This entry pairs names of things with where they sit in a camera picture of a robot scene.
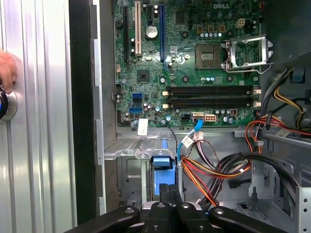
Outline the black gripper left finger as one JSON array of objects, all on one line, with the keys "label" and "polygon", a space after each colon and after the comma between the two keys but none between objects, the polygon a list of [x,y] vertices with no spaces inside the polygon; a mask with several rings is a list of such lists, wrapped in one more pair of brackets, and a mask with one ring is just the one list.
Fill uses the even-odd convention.
[{"label": "black gripper left finger", "polygon": [[169,185],[161,183],[160,201],[145,203],[142,209],[125,205],[68,230],[69,233],[169,233],[172,207]]}]

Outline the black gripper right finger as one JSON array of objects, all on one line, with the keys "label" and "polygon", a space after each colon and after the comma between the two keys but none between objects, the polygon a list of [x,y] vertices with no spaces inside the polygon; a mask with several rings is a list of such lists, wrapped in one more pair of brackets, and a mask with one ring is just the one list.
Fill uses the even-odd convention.
[{"label": "black gripper right finger", "polygon": [[282,229],[224,206],[207,213],[193,203],[183,202],[178,186],[169,185],[173,233],[283,233]]}]

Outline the person's bare hand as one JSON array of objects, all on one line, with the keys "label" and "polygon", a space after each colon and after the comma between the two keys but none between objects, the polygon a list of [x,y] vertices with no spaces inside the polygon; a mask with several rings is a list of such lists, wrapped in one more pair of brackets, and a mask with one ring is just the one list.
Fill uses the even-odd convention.
[{"label": "person's bare hand", "polygon": [[0,50],[0,84],[6,94],[13,92],[13,85],[17,79],[18,58],[4,50]]}]

